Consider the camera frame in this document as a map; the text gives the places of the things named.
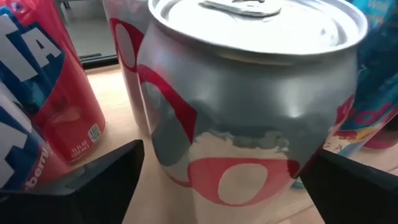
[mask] silver soda can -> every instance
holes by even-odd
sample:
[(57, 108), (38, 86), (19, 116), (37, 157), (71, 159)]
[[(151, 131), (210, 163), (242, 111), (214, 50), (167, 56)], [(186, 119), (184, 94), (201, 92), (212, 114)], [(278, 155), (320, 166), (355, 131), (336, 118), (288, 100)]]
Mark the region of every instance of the silver soda can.
[(136, 55), (150, 20), (148, 2), (146, 0), (103, 0), (103, 4), (134, 119), (139, 128), (149, 134), (136, 66)]
[(348, 115), (365, 16), (339, 0), (149, 0), (138, 55), (164, 223), (265, 224)]

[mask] soda can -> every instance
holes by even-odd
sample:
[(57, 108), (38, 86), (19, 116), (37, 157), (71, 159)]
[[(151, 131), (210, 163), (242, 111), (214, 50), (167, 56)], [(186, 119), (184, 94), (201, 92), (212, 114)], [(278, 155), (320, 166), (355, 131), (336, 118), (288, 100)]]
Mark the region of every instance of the soda can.
[(348, 115), (364, 14), (339, 0), (149, 10), (137, 62), (164, 223), (272, 221), (276, 198)]
[(103, 0), (103, 4), (134, 119), (143, 133), (149, 134), (136, 65), (136, 55), (150, 21), (148, 2), (146, 0)]
[(105, 119), (53, 1), (0, 0), (0, 79), (69, 162), (98, 141)]
[(0, 82), (0, 189), (30, 190), (66, 174), (66, 161), (51, 150)]
[[(324, 149), (351, 157), (398, 110), (398, 35), (394, 0), (353, 1), (364, 12), (370, 31), (358, 48), (358, 87), (348, 118), (329, 136)], [(300, 180), (293, 185), (303, 189)]]

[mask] can label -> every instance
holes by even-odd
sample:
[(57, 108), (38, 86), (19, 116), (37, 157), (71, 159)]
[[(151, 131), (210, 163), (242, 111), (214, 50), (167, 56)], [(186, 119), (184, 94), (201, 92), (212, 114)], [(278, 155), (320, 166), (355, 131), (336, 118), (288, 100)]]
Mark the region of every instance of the can label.
[[(201, 120), (202, 114), (155, 71), (145, 65), (139, 65), (138, 70), (141, 85), (154, 85), (157, 96), (161, 94), (172, 108), (173, 118), (163, 119), (177, 121), (167, 123), (173, 136), (165, 130), (152, 133), (156, 156), (175, 184), (192, 188), (207, 201), (226, 207), (265, 202), (290, 187), (301, 167), (285, 155), (289, 141), (280, 131), (264, 131), (258, 138), (231, 134), (222, 128), (199, 131), (206, 122)], [(148, 86), (142, 89), (151, 92)], [(149, 121), (156, 119), (148, 115)]]
[(110, 18), (109, 26), (113, 35), (119, 63), (123, 71), (130, 104), (137, 125), (145, 133), (148, 133), (148, 125), (145, 116), (144, 104), (137, 77), (136, 55), (144, 38), (144, 34), (128, 22), (120, 19)]
[(386, 80), (377, 90), (357, 96), (347, 120), (326, 141), (324, 148), (343, 156), (350, 156), (375, 135), (398, 113), (398, 74)]
[(0, 189), (29, 190), (68, 172), (0, 83)]
[(61, 74), (65, 52), (37, 22), (22, 26), (8, 7), (0, 7), (0, 26), (1, 79), (35, 115)]
[(53, 3), (32, 4), (0, 0), (0, 79), (51, 147), (74, 161), (99, 139), (104, 116)]

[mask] aluminum can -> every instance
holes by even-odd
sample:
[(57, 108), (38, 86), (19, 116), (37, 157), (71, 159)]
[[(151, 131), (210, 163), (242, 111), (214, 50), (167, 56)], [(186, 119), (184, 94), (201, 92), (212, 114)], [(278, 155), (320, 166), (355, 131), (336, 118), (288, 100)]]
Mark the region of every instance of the aluminum can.
[(0, 83), (1, 190), (30, 190), (70, 170), (21, 109), (14, 95)]
[(105, 119), (53, 1), (0, 0), (0, 79), (67, 161), (93, 148)]
[(134, 119), (138, 127), (145, 134), (149, 134), (136, 66), (136, 55), (150, 21), (148, 2), (146, 0), (103, 0), (103, 4)]
[(138, 74), (170, 216), (264, 224), (345, 120), (365, 16), (341, 1), (149, 0)]

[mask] red can label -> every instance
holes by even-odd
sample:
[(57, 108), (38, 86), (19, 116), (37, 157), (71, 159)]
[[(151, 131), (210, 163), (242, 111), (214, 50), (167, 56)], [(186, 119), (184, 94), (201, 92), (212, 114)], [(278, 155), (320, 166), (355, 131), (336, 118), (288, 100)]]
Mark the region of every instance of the red can label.
[(53, 2), (0, 0), (0, 79), (68, 161), (101, 136), (104, 116)]

